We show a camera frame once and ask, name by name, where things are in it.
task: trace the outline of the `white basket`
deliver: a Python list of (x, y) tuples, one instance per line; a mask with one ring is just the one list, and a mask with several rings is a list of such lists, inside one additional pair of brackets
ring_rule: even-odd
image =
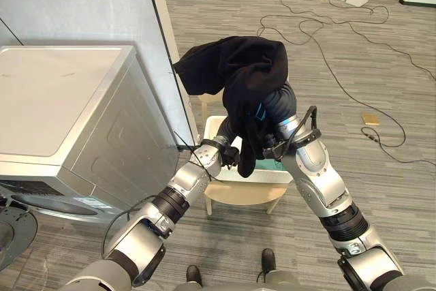
[[(210, 116), (206, 120), (206, 126), (204, 127), (204, 138), (213, 139), (218, 132), (219, 126), (222, 121), (224, 121), (225, 116)], [(233, 147), (241, 149), (242, 139), (236, 137), (232, 143)], [(293, 178), (289, 172), (285, 170), (259, 170), (255, 169), (253, 173), (244, 178), (238, 173), (237, 167), (231, 167), (228, 170), (223, 167), (221, 173), (217, 176), (217, 179), (222, 181), (234, 181), (234, 182), (252, 182), (252, 183), (280, 183), (288, 184), (291, 183)]]

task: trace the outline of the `gray carpet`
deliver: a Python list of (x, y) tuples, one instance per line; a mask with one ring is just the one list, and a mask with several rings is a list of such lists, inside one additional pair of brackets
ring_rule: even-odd
[[(178, 48), (190, 47), (228, 35), (255, 35), (259, 18), (288, 15), (279, 0), (167, 0)], [(342, 10), (326, 0), (286, 0), (295, 11), (313, 10), (343, 20), (383, 18), (365, 10)], [(356, 30), (376, 42), (388, 42), (410, 52), (414, 61), (436, 74), (436, 10), (405, 7), (398, 0), (371, 0), (385, 5), (390, 19), (384, 25), (354, 23)], [(295, 18), (271, 18), (268, 24), (292, 41), (303, 42)], [(280, 40), (274, 31), (265, 37)], [(410, 65), (409, 59), (374, 46), (350, 32), (347, 25), (328, 25), (315, 35), (344, 87), (358, 99), (387, 110), (407, 132), (407, 142), (390, 152), (403, 160), (436, 159), (435, 81)], [(365, 108), (340, 90), (313, 42), (286, 44), (289, 81), (298, 97), (298, 112), (318, 106), (322, 140), (333, 166), (347, 183), (357, 205), (398, 256), (408, 274), (436, 282), (436, 184), (434, 167), (400, 164), (360, 134)], [(202, 133), (201, 108), (193, 110)], [(225, 114), (217, 104), (210, 114)], [(386, 143), (401, 139), (398, 127), (380, 117), (378, 127)], [(186, 160), (183, 155), (181, 163)], [(84, 265), (98, 258), (103, 227), (38, 215), (37, 238), (17, 261), (0, 273), (2, 291), (57, 290)], [(204, 204), (192, 206), (166, 241), (167, 254), (152, 280), (139, 290), (171, 291), (185, 280), (185, 269), (197, 264), (206, 285), (254, 281), (264, 247), (276, 251), (280, 269), (297, 274), (301, 284), (324, 291), (349, 290), (336, 261), (339, 255), (318, 219), (291, 187), (271, 215), (264, 206), (227, 206), (214, 203), (208, 217)]]

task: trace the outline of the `black garment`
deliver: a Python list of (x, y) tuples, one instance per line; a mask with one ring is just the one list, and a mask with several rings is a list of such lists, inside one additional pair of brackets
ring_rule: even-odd
[(256, 158), (264, 159), (265, 135), (273, 132), (262, 100), (286, 82), (285, 46), (262, 37), (227, 37), (191, 48), (174, 68), (190, 95), (214, 95), (224, 88), (223, 105), (243, 139), (238, 172), (249, 176)]

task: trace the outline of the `black shoe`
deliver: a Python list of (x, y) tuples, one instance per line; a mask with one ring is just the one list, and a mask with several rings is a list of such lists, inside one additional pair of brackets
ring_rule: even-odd
[(200, 274), (200, 270), (196, 265), (191, 265), (186, 270), (186, 282), (193, 282), (193, 281), (203, 286), (202, 275)]
[(275, 255), (270, 248), (262, 251), (262, 272), (264, 276), (271, 271), (275, 271)]

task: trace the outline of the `washing machine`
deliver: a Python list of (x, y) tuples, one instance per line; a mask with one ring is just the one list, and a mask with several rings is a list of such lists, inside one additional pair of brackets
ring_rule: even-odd
[(0, 194), (107, 222), (159, 192), (178, 151), (133, 46), (0, 48)]

